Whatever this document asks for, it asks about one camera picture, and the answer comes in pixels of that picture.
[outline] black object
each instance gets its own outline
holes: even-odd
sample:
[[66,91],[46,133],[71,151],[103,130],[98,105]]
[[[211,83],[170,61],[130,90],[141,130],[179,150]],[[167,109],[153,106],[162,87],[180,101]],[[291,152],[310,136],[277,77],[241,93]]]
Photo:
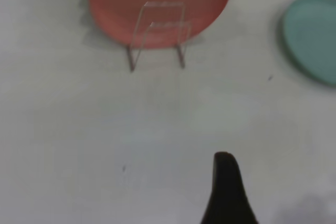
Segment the black object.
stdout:
[[234,156],[218,152],[214,159],[213,188],[201,224],[258,224]]

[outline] wire stand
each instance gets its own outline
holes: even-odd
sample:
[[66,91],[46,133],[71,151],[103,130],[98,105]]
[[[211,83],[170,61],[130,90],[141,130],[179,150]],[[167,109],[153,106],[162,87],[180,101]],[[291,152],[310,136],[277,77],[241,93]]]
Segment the wire stand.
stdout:
[[[139,51],[138,51],[136,57],[134,58],[134,56],[133,56],[134,41],[135,41],[135,37],[138,33],[138,29],[139,29],[139,25],[140,25],[140,21],[141,21],[144,9],[145,8],[171,8],[171,7],[180,7],[181,8],[180,21],[179,22],[152,22],[147,27],[146,31],[144,32]],[[148,32],[152,28],[174,28],[174,27],[179,28],[178,29],[179,30],[178,35],[177,35],[177,44],[175,45],[175,48],[177,50],[177,55],[178,55],[178,58],[179,58],[179,61],[180,61],[181,68],[185,68],[184,56],[185,56],[185,53],[186,53],[186,50],[187,50],[187,43],[184,43],[185,44],[184,48],[182,48],[181,35],[182,35],[182,29],[184,27],[186,27],[187,28],[186,41],[188,41],[189,38],[190,38],[192,25],[191,25],[190,22],[185,22],[184,21],[184,16],[185,16],[185,4],[183,2],[146,2],[141,7],[141,10],[140,10],[139,16],[138,16],[138,20],[136,21],[135,29],[134,29],[134,32],[133,32],[133,37],[132,37],[131,44],[129,46],[127,46],[131,72],[133,72],[135,70],[135,67],[137,66],[138,59],[139,59],[140,54],[141,54],[141,52],[143,50],[143,47],[145,45]]]

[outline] white surface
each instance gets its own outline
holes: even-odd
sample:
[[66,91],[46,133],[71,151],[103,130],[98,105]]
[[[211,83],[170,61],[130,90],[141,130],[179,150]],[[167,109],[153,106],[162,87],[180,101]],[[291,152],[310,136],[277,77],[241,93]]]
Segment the white surface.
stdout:
[[336,91],[282,57],[290,1],[230,0],[185,70],[130,74],[86,0],[0,0],[1,223],[199,223],[217,151],[260,223],[336,223]]

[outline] red plate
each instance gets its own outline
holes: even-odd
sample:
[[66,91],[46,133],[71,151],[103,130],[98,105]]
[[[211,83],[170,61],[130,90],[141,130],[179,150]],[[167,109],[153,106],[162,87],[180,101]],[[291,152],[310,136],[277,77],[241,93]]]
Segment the red plate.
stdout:
[[[132,41],[140,10],[147,2],[184,3],[186,22],[191,24],[191,37],[199,34],[221,14],[228,0],[89,0],[90,9],[96,23],[110,37],[129,45]],[[144,32],[152,22],[179,22],[183,7],[146,7],[134,36],[134,46],[138,47]],[[145,40],[146,48],[161,48],[176,45],[179,32],[181,41],[187,38],[187,29],[182,27],[151,28]]]

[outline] green plate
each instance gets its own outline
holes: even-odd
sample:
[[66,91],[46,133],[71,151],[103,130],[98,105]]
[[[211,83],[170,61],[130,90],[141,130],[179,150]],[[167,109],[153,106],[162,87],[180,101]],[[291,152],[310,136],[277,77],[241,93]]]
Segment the green plate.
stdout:
[[324,83],[336,84],[336,0],[296,0],[282,21],[294,60]]

